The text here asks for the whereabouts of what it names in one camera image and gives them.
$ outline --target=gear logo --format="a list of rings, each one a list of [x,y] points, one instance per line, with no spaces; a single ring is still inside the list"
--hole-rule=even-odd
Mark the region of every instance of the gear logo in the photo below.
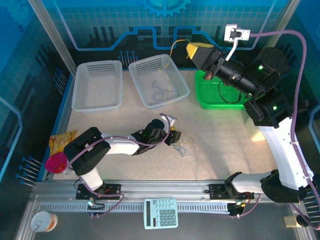
[[[0,0],[0,8],[6,7],[11,16],[19,24],[28,19],[29,3],[28,0]]]
[[[157,17],[163,16],[164,18],[180,14],[180,10],[185,10],[186,5],[190,3],[191,0],[142,0],[145,10]]]

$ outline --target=white plastic basket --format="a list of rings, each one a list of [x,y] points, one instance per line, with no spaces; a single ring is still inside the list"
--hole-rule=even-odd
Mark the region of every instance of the white plastic basket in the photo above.
[[[184,78],[167,54],[133,62],[129,71],[143,104],[149,109],[176,103],[190,94]]]
[[[117,111],[122,104],[122,82],[120,61],[80,64],[75,75],[72,109],[85,114]]]

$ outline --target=green plastic basket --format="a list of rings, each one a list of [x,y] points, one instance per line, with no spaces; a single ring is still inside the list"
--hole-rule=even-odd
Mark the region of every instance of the green plastic basket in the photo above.
[[[241,94],[241,100],[238,103],[230,104],[224,102],[218,92],[218,84],[221,81],[218,77],[206,81],[203,79],[205,72],[198,70],[195,73],[195,93],[198,102],[203,109],[243,109],[247,101],[245,95]],[[232,86],[220,84],[220,93],[229,102],[236,102],[239,97],[239,91]]]

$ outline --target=metal bracket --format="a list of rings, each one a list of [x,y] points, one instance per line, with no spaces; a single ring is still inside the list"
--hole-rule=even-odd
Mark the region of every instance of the metal bracket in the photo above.
[[[240,193],[236,198],[230,197],[229,193],[226,190],[224,184],[209,184],[209,190],[205,190],[205,194],[210,195],[210,200],[226,200],[226,199],[237,199],[237,200],[246,200],[246,199],[254,199],[255,196],[253,193]]]
[[[225,60],[229,61],[229,59],[232,57],[238,46],[239,40],[248,41],[249,37],[249,29],[241,29],[240,27],[238,28],[237,24],[227,24],[225,26],[224,41],[227,43],[233,43],[233,46]]]
[[[104,184],[101,188],[98,188],[96,191],[100,191],[104,195],[114,195],[114,194],[119,194],[121,192],[121,185],[120,184]],[[87,190],[87,188],[83,184],[79,184],[77,191],[76,191],[76,196],[75,199],[77,200],[89,200],[90,197],[94,197],[98,200],[119,200],[119,196],[114,196],[114,197],[99,197],[97,198],[96,195],[93,195],[91,192]]]

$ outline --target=red cup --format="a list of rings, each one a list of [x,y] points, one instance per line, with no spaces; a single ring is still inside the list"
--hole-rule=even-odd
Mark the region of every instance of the red cup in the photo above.
[[[45,169],[52,174],[63,173],[68,165],[68,158],[63,152],[53,154],[44,164]]]

